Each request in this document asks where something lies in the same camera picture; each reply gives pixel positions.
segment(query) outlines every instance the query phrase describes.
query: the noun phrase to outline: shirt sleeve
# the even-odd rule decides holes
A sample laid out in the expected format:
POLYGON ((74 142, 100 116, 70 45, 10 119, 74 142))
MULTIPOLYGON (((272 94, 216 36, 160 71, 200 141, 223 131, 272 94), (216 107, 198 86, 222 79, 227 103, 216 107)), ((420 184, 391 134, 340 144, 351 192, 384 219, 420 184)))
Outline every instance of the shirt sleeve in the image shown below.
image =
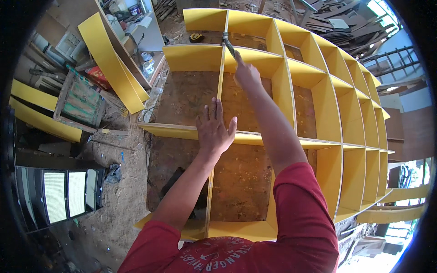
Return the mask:
POLYGON ((180 231, 172 226, 161 221, 147 222, 129 249, 118 273, 161 272, 178 255, 179 240, 180 231))
POLYGON ((295 163, 282 170, 273 187, 277 242, 291 246, 321 272, 336 269, 338 243, 326 200, 311 166, 295 163))

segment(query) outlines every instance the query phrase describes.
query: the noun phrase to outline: person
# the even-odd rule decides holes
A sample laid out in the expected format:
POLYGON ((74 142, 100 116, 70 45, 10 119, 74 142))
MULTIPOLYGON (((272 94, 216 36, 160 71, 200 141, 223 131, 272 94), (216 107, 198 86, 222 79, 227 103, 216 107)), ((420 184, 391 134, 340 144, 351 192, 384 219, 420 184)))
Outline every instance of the person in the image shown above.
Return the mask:
POLYGON ((229 130, 220 100, 212 99, 196 118, 200 149, 187 170, 162 199, 121 264, 119 273, 143 272, 335 272, 338 245, 327 204, 293 127, 261 84, 258 70, 236 51, 236 82, 255 110, 274 172, 276 242, 237 237, 184 243, 184 227, 200 191, 220 155, 234 140, 237 117, 229 130))

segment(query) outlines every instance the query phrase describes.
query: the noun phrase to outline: scrap wood pile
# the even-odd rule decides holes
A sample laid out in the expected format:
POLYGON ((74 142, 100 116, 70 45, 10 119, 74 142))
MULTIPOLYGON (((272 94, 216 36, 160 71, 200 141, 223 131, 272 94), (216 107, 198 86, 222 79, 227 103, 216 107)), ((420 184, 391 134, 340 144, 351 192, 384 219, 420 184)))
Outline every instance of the scrap wood pile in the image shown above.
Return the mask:
POLYGON ((302 27, 324 37, 351 55, 364 53, 374 44, 386 38, 391 32, 387 29, 394 24, 381 26, 382 17, 366 20, 354 8, 360 0, 345 3, 338 0, 312 0, 310 4, 317 9, 317 13, 307 13, 302 21, 302 27))
POLYGON ((162 21, 176 10, 176 0, 161 0, 153 9, 155 10, 157 20, 162 21))

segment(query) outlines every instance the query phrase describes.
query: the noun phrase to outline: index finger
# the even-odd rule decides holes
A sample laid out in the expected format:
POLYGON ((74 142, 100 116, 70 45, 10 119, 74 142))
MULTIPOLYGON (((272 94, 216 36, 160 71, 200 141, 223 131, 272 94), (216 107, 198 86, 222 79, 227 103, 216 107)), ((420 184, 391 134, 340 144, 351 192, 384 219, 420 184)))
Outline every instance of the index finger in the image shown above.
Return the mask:
POLYGON ((238 51, 235 51, 235 60, 237 61, 238 65, 244 64, 243 58, 241 58, 240 52, 238 51))

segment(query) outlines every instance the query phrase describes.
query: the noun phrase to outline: person's right hand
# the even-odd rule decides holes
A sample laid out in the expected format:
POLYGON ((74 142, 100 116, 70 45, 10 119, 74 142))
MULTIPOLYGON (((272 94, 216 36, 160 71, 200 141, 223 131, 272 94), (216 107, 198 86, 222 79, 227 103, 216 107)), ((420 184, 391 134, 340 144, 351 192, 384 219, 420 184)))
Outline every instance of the person's right hand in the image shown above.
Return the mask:
POLYGON ((235 51, 235 59, 237 60, 237 70, 234 75, 236 83, 246 92, 261 86, 261 76, 257 68, 252 64, 245 63, 238 51, 235 51))

